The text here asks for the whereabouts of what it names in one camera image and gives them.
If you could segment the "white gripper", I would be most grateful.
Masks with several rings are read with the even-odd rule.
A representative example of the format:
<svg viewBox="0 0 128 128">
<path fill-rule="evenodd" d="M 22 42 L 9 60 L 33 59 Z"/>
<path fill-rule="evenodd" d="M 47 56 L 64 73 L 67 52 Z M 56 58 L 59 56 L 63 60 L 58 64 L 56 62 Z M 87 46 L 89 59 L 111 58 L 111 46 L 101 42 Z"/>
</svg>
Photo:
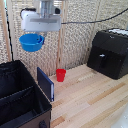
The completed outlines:
<svg viewBox="0 0 128 128">
<path fill-rule="evenodd" d="M 61 28 L 61 10 L 55 8 L 48 17 L 41 17 L 35 10 L 29 8 L 21 11 L 21 29 L 25 32 L 59 31 Z"/>
</svg>

